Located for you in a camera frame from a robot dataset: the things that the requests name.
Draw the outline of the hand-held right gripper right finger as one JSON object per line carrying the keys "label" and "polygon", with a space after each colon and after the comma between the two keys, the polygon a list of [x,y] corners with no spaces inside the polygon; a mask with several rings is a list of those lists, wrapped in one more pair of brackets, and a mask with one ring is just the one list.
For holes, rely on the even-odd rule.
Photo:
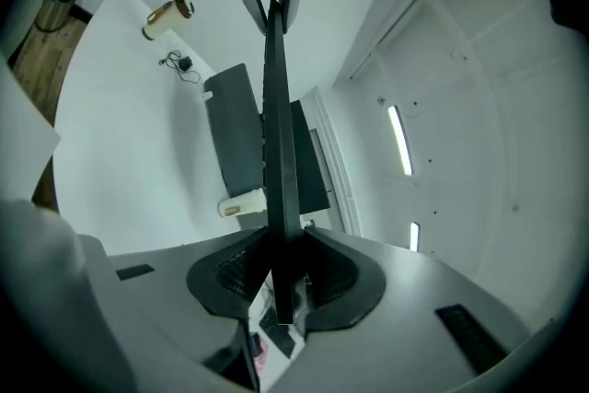
{"label": "hand-held right gripper right finger", "polygon": [[273,392],[446,392],[474,379],[437,316],[461,305],[507,351],[530,330],[506,305],[443,262],[371,239],[327,231],[335,242],[374,260],[386,290],[350,329],[311,333]]}

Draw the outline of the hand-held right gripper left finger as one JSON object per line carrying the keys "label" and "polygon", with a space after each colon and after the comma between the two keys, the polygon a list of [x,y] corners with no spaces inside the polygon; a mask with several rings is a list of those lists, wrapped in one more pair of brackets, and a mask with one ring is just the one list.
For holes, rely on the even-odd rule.
{"label": "hand-held right gripper left finger", "polygon": [[110,257],[139,309],[192,361],[260,390],[248,310],[270,271],[266,228]]}

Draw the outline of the black keyboard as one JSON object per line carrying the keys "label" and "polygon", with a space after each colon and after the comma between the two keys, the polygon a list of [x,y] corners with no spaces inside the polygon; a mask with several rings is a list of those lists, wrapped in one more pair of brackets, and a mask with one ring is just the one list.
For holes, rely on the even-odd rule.
{"label": "black keyboard", "polygon": [[279,351],[287,359],[290,359],[295,349],[295,340],[290,334],[289,327],[278,323],[276,310],[273,306],[269,306],[264,312],[260,328]]}
{"label": "black keyboard", "polygon": [[284,52],[283,10],[271,0],[263,76],[264,176],[271,275],[277,320],[294,323],[295,269],[290,250],[300,237],[295,146]]}

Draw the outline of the pink patterned box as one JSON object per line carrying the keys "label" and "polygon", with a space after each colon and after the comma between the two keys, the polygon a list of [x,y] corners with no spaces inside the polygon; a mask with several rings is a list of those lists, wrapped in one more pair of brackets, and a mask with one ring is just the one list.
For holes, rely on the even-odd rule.
{"label": "pink patterned box", "polygon": [[254,365],[258,373],[262,372],[267,362],[268,343],[259,335],[258,332],[254,332],[250,336],[252,355],[254,358]]}

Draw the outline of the cream tumbler brown lid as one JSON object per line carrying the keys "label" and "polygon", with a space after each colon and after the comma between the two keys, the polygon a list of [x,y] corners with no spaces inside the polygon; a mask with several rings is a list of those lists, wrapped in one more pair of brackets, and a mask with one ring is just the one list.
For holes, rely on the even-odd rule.
{"label": "cream tumbler brown lid", "polygon": [[170,0],[147,16],[142,27],[142,34],[148,40],[155,40],[167,31],[190,20],[194,11],[190,0]]}

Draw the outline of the dark grey desk divider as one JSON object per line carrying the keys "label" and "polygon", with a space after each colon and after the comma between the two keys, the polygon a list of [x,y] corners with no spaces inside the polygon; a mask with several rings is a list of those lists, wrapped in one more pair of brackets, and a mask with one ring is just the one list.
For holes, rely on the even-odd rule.
{"label": "dark grey desk divider", "polygon": [[244,64],[204,82],[206,109],[221,174],[228,195],[263,185],[261,118]]}

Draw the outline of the black desk divider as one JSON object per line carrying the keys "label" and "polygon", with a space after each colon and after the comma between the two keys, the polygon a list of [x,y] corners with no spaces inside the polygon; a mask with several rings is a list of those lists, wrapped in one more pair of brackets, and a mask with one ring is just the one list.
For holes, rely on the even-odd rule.
{"label": "black desk divider", "polygon": [[300,213],[329,209],[329,197],[302,105],[297,100],[290,107]]}

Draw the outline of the black wired mouse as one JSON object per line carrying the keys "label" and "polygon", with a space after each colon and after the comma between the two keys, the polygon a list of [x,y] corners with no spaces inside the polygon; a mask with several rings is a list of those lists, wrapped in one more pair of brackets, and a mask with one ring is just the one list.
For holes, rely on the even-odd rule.
{"label": "black wired mouse", "polygon": [[187,55],[183,55],[179,50],[169,52],[165,58],[158,61],[158,64],[174,70],[183,82],[194,85],[201,82],[201,75],[192,69],[192,59]]}

